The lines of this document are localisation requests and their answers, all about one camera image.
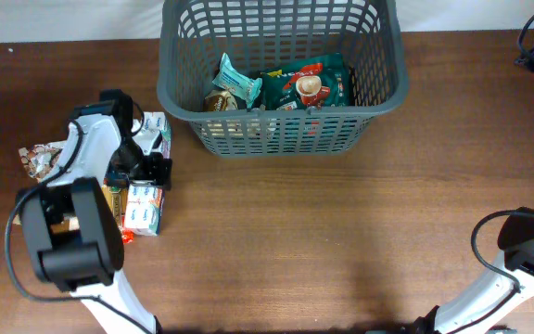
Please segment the beige snack bag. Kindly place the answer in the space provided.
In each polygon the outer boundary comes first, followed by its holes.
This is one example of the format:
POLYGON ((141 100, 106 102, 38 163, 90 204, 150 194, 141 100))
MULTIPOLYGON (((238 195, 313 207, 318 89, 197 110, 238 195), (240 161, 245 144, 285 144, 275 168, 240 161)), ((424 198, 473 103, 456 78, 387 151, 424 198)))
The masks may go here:
MULTIPOLYGON (((228 91, 212 90, 203 101, 203 112, 218 112, 218 111, 232 111, 237 110, 237 102, 235 97, 228 91)), ((241 136, 242 129, 239 122, 226 121, 223 125, 221 121, 208 121, 208 127, 213 135, 218 137, 225 137, 225 133, 229 136, 241 136)))

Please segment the green coffee bag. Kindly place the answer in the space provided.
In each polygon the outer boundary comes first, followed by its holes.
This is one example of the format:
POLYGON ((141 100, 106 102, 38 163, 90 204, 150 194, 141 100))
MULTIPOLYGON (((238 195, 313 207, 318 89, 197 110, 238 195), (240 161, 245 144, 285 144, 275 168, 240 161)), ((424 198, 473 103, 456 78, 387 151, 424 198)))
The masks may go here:
POLYGON ((262 105, 268 110, 347 107, 350 73, 340 53, 298 60, 261 73, 262 105))

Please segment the grey plastic basket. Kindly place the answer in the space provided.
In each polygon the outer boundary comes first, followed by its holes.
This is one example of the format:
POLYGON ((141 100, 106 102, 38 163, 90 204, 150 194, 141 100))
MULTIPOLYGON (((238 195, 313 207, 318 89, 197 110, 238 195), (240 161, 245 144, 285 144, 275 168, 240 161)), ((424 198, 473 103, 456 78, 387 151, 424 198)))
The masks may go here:
POLYGON ((157 92, 219 156, 347 151, 407 96, 396 4, 167 1, 157 92))

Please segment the brown white pastry bag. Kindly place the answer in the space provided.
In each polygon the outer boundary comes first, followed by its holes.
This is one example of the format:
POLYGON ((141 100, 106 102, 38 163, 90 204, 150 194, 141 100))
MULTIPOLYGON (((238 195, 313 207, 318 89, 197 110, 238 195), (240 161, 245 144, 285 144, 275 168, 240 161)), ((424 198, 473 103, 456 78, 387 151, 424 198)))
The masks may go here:
MULTIPOLYGON (((64 141, 57 141, 20 148, 20 160, 28 176, 41 182, 53 169, 64 145, 64 141)), ((65 216, 60 224, 52 225, 51 229, 54 234, 77 231, 79 222, 76 217, 65 216)))

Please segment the Kleenex tissue multipack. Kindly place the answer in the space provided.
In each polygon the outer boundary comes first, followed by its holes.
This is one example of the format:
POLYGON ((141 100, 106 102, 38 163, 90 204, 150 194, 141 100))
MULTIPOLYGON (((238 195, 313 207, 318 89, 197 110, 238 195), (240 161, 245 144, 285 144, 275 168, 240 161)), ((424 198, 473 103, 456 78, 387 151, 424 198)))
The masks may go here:
MULTIPOLYGON (((164 156, 169 158, 172 145, 172 129, 164 112, 145 112, 147 118, 158 118, 159 129, 164 137, 164 156)), ((124 227, 141 236, 156 236, 159 233, 165 190, 154 186, 130 185, 124 217, 124 227)))

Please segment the light teal snack packet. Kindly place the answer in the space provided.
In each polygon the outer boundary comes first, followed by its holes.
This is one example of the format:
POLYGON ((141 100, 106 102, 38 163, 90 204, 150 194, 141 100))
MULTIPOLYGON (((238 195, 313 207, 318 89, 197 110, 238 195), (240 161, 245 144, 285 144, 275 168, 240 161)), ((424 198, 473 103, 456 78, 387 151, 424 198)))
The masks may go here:
POLYGON ((238 72, 226 53, 222 54, 218 73, 212 83, 244 100, 248 108, 252 108, 261 94, 262 78, 251 79, 238 72))

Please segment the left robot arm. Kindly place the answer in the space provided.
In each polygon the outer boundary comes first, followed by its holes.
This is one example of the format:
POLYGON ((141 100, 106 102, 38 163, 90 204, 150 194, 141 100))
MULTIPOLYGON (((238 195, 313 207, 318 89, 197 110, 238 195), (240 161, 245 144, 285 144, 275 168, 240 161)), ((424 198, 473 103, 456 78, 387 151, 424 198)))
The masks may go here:
POLYGON ((7 271, 17 291, 35 302, 81 302, 107 333, 162 331, 124 274, 121 231, 102 191, 107 177, 129 185, 172 186, 172 160, 135 140, 138 108, 120 89, 103 90, 98 102, 75 108, 51 172, 18 193, 9 215, 20 221, 36 277, 60 294, 27 291, 7 252, 7 271))

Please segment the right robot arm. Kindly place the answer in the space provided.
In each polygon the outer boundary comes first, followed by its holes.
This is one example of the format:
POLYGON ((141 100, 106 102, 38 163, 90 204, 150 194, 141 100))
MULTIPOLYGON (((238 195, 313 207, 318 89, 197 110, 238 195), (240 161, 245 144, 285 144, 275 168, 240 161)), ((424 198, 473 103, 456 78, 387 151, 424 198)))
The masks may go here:
POLYGON ((416 149, 447 183, 418 237, 416 263, 459 293, 412 325, 414 333, 483 333, 534 297, 534 47, 509 32, 422 32, 408 38, 421 102, 416 149))

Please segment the orange spaghetti packet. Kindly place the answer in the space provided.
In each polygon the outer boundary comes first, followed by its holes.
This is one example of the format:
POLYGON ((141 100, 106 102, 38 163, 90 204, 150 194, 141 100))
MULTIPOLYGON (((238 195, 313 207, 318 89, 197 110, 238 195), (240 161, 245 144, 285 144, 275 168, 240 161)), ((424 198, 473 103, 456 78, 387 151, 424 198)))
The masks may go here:
POLYGON ((126 188, 107 185, 103 185, 101 189, 110 207, 113 219, 121 232, 122 243, 126 245, 133 242, 134 233, 124 227, 128 190, 126 188))

